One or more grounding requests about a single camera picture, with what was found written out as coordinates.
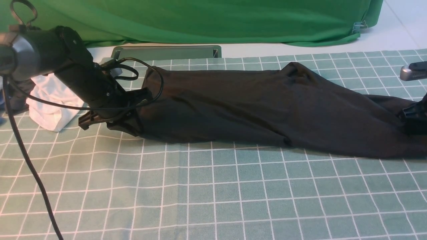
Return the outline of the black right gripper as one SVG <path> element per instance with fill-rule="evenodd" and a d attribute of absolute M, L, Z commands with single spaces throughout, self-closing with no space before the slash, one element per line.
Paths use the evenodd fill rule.
<path fill-rule="evenodd" d="M 399 119 L 404 124 L 404 132 L 408 135 L 427 135 L 427 96 L 421 101 L 403 108 Z"/>

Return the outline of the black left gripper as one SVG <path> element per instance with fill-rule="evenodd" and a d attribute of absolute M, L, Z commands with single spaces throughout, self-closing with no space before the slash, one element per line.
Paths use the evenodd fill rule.
<path fill-rule="evenodd" d="M 78 126 L 86 131 L 93 124 L 106 122 L 122 112 L 122 108 L 148 105 L 153 94 L 148 88 L 125 91 L 107 77 L 95 64 L 84 67 L 72 63 L 54 72 L 54 75 L 93 111 L 78 119 Z"/>

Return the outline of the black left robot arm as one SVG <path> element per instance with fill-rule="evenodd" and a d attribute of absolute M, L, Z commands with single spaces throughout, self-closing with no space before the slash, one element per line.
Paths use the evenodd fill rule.
<path fill-rule="evenodd" d="M 125 91 L 117 82 L 116 68 L 133 71 L 125 59 L 103 64 L 93 61 L 79 34 L 69 27 L 28 30 L 12 25 L 1 33 L 1 75 L 9 83 L 53 73 L 90 110 L 79 118 L 79 127 L 106 123 L 111 130 L 136 136 L 143 131 L 138 109 L 152 102 L 151 91 Z"/>

